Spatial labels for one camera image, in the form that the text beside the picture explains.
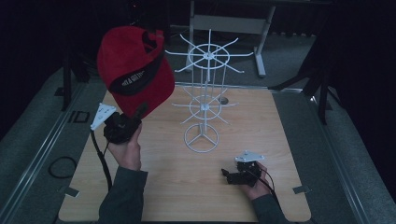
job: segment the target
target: wooden table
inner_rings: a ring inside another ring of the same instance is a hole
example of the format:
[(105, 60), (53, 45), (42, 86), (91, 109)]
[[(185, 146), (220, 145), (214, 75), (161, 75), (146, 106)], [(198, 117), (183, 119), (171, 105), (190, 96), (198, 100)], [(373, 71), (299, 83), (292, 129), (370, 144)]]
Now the wooden table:
[[(307, 221), (310, 210), (300, 187), (293, 157), (272, 93), (265, 89), (229, 88), (223, 96), (230, 104), (220, 116), (208, 122), (219, 132), (219, 144), (212, 151), (197, 153), (184, 142), (184, 132), (198, 119), (186, 105), (190, 96), (177, 86), (172, 96), (143, 119), (139, 137), (142, 170), (148, 171), (145, 188), (144, 221), (235, 221), (257, 219), (249, 200), (237, 186), (228, 185), (221, 168), (236, 172), (234, 158), (245, 150), (265, 156), (262, 161), (275, 182), (275, 190), (285, 216), (290, 221)], [(111, 94), (103, 101), (116, 105)], [(95, 131), (101, 150), (106, 145), (103, 128)], [(112, 176), (117, 163), (108, 152), (106, 160)], [(93, 221), (106, 196), (107, 185), (91, 138), (88, 139), (70, 185), (79, 190), (77, 198), (65, 197), (59, 212), (63, 221)]]

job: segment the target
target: spinning rack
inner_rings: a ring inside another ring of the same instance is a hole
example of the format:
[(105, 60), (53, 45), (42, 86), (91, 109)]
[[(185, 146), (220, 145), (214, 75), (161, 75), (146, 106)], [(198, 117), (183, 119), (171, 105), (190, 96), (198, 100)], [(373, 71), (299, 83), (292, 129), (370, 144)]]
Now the spinning rack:
[[(237, 73), (244, 73), (244, 71), (239, 71), (230, 65), (228, 62), (231, 57), (246, 57), (253, 54), (230, 54), (226, 49), (227, 46), (235, 43), (238, 38), (234, 41), (224, 45), (216, 45), (211, 43), (211, 30), (209, 30), (208, 43), (195, 46), (189, 40), (180, 35), (180, 37), (190, 45), (190, 50), (187, 53), (177, 53), (170, 52), (166, 50), (168, 54), (187, 56), (190, 61), (189, 65), (184, 68), (175, 70), (175, 72), (182, 72), (190, 67), (197, 67), (201, 70), (201, 82), (198, 85), (194, 83), (194, 69), (191, 69), (191, 90), (188, 91), (186, 87), (183, 90), (191, 97), (191, 101), (187, 105), (176, 105), (181, 107), (188, 107), (191, 116), (185, 119), (181, 123), (185, 123), (192, 118), (197, 118), (199, 123), (191, 125), (184, 133), (184, 141), (187, 147), (195, 152), (209, 152), (213, 150), (219, 143), (219, 133), (216, 129), (209, 125), (207, 122), (211, 119), (219, 118), (227, 124), (230, 124), (225, 119), (220, 116), (221, 109), (228, 105), (228, 99), (223, 97), (223, 93), (227, 91), (224, 87), (224, 79), (226, 75), (226, 69), (230, 68)], [(220, 84), (220, 94), (215, 94), (215, 78), (216, 71), (223, 68), (222, 81)], [(195, 88), (197, 87), (198, 93), (195, 95)], [(198, 129), (198, 134), (194, 134), (193, 130)], [(198, 148), (195, 144), (199, 139), (205, 140), (209, 145), (208, 147)]]

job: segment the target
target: sleeve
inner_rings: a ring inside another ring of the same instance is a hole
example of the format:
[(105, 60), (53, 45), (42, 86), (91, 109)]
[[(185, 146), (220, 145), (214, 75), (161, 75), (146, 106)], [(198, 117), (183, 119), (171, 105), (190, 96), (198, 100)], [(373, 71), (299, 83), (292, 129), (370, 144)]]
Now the sleeve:
[(284, 224), (289, 222), (271, 194), (252, 201), (254, 212), (260, 224)]
[(148, 173), (118, 168), (113, 187), (99, 208), (101, 223), (141, 223)]

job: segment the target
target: black cable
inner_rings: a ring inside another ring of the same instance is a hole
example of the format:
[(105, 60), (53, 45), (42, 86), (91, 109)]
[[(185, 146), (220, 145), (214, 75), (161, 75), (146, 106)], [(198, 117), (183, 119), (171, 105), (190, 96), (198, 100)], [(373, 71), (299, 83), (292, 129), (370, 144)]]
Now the black cable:
[(52, 166), (53, 166), (56, 162), (58, 162), (58, 161), (60, 161), (60, 160), (64, 160), (64, 159), (70, 160), (71, 162), (73, 162), (74, 170), (76, 170), (76, 168), (77, 168), (77, 162), (76, 162), (73, 158), (71, 158), (71, 157), (63, 156), (63, 157), (60, 157), (60, 158), (56, 159), (55, 161), (53, 161), (53, 162), (49, 165), (48, 171), (49, 171), (49, 174), (50, 174), (51, 176), (53, 176), (53, 177), (55, 177), (55, 178), (58, 178), (58, 179), (66, 179), (66, 178), (73, 177), (73, 174), (71, 174), (71, 175), (56, 175), (55, 173), (53, 173), (53, 171), (52, 171)]
[(270, 179), (271, 179), (271, 183), (273, 184), (273, 187), (272, 187), (272, 189), (273, 190), (275, 190), (275, 186), (274, 186), (274, 180), (273, 180), (273, 178), (270, 176), (270, 174), (268, 174), (268, 172), (267, 171), (265, 171), (265, 170), (262, 170), (262, 171), (264, 171), (267, 175), (268, 175), (268, 177), (270, 177)]
[(110, 174), (110, 171), (108, 170), (107, 162), (105, 160), (105, 154), (100, 151), (99, 146), (96, 142), (95, 133), (93, 130), (91, 130), (91, 138), (93, 141), (93, 145), (95, 146), (96, 152), (98, 154), (99, 160), (102, 163), (103, 171), (105, 172), (105, 176), (106, 176), (106, 180), (107, 180), (107, 188), (108, 188), (108, 191), (110, 191), (111, 187), (113, 186), (113, 183), (111, 181), (111, 174)]

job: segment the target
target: controller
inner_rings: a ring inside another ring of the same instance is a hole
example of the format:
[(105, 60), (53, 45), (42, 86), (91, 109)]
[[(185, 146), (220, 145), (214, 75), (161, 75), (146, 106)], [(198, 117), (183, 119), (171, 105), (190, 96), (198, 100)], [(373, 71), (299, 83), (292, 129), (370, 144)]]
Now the controller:
[(140, 118), (128, 118), (125, 114), (113, 113), (105, 120), (104, 136), (108, 142), (122, 144), (128, 142), (139, 127)]
[(238, 173), (230, 174), (230, 172), (221, 169), (222, 174), (226, 177), (228, 184), (232, 185), (249, 185), (253, 187), (262, 175), (262, 169), (255, 161), (236, 163)]

